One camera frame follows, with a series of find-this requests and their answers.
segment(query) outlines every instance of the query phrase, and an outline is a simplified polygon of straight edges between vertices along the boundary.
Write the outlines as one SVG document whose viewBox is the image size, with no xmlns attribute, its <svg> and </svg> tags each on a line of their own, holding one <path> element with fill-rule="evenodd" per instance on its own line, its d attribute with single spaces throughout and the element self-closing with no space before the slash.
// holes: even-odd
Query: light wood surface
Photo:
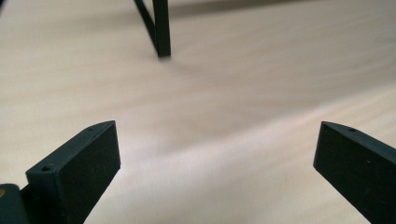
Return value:
<svg viewBox="0 0 396 224">
<path fill-rule="evenodd" d="M 396 1 L 169 7 L 159 61 L 133 1 L 6 1 L 0 183 L 114 119 L 121 169 L 86 223 L 368 223 L 312 164 L 322 120 L 396 147 Z"/>
</svg>

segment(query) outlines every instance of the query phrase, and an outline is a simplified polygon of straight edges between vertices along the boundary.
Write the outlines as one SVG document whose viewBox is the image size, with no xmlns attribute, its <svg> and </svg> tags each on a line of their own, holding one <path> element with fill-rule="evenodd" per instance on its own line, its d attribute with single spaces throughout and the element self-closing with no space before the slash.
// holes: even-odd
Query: black chair leg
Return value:
<svg viewBox="0 0 396 224">
<path fill-rule="evenodd" d="M 134 0 L 159 58 L 171 55 L 168 0 L 152 0 L 154 21 L 142 0 Z"/>
</svg>

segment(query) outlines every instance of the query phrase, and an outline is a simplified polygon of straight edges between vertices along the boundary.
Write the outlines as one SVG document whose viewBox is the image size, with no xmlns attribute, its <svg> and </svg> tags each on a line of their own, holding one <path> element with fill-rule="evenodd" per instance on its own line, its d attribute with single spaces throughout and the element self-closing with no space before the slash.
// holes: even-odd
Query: screw hole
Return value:
<svg viewBox="0 0 396 224">
<path fill-rule="evenodd" d="M 52 170 L 52 168 L 53 168 L 53 165 L 52 165 L 52 164 L 46 165 L 46 166 L 44 166 L 43 168 L 41 168 L 41 171 L 47 172 L 47 171 Z"/>
</svg>

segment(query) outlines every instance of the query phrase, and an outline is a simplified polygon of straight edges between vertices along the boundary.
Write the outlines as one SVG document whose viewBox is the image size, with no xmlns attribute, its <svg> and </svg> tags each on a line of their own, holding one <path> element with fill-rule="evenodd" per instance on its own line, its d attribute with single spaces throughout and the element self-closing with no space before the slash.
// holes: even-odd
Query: black metal leg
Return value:
<svg viewBox="0 0 396 224">
<path fill-rule="evenodd" d="M 151 41 L 157 50 L 158 57 L 171 55 L 171 38 L 169 31 L 168 0 L 152 0 L 154 20 L 142 0 L 134 0 L 143 22 L 146 24 Z"/>
<path fill-rule="evenodd" d="M 4 0 L 0 0 L 0 12 L 1 12 L 1 6 L 3 5 Z"/>
<path fill-rule="evenodd" d="M 155 17 L 155 40 L 159 57 L 171 55 L 168 0 L 152 0 Z"/>
</svg>

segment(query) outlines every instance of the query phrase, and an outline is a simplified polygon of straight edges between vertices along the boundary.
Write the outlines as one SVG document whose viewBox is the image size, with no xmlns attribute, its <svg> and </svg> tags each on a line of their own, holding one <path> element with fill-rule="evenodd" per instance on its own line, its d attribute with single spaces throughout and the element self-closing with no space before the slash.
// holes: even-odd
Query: black plastic part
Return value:
<svg viewBox="0 0 396 224">
<path fill-rule="evenodd" d="M 26 172 L 23 189 L 32 223 L 83 223 L 120 169 L 116 125 L 77 134 Z"/>
<path fill-rule="evenodd" d="M 0 223 L 28 224 L 20 189 L 13 184 L 0 185 Z"/>
<path fill-rule="evenodd" d="M 168 0 L 152 0 L 155 22 L 150 17 L 143 0 L 134 0 L 134 2 L 136 3 L 143 22 L 148 29 L 149 36 L 157 50 L 158 57 L 162 58 L 170 56 L 171 38 L 169 30 Z"/>
<path fill-rule="evenodd" d="M 322 122 L 314 167 L 370 222 L 396 223 L 396 149 Z"/>
</svg>

